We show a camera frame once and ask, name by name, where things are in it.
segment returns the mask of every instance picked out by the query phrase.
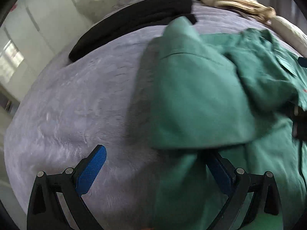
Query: green garment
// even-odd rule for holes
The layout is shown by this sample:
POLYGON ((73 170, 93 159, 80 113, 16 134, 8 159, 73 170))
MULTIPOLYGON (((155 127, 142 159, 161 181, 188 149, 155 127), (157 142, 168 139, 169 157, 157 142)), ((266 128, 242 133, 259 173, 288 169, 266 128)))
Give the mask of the green garment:
MULTIPOLYGON (((171 150, 172 166, 161 178, 154 227, 210 225, 227 197, 200 150, 224 147, 220 154, 235 167, 274 173, 284 227, 290 229, 306 206, 307 149, 292 139, 292 122, 278 109, 287 101, 307 109, 307 70, 268 30, 199 35, 180 17, 160 40, 151 139, 154 148, 171 150)), ((233 229, 241 225, 251 196, 233 229)))

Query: window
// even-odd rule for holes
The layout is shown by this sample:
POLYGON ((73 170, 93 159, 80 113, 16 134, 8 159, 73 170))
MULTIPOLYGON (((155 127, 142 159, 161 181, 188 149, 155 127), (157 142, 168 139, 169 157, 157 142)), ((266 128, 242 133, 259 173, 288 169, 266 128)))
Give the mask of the window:
POLYGON ((0 80, 8 83, 24 57, 10 40, 0 52, 0 80))

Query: beige garment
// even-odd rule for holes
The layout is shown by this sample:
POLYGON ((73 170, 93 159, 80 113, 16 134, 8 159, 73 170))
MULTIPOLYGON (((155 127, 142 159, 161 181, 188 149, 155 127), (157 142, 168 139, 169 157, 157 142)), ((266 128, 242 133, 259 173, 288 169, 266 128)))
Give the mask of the beige garment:
POLYGON ((289 45, 291 45, 302 56, 307 57, 307 36, 297 26, 285 18, 276 16, 272 7, 266 7, 255 0, 202 0, 210 7, 235 9, 246 13, 261 23, 271 21, 271 28, 279 34, 289 45))

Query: red logo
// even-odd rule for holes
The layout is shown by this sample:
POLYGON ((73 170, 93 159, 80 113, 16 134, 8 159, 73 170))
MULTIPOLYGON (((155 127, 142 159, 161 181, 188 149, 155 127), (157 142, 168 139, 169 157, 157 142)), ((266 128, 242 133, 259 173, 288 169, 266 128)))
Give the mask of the red logo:
POLYGON ((15 3, 14 6, 11 8, 10 12, 17 8, 17 4, 15 3))

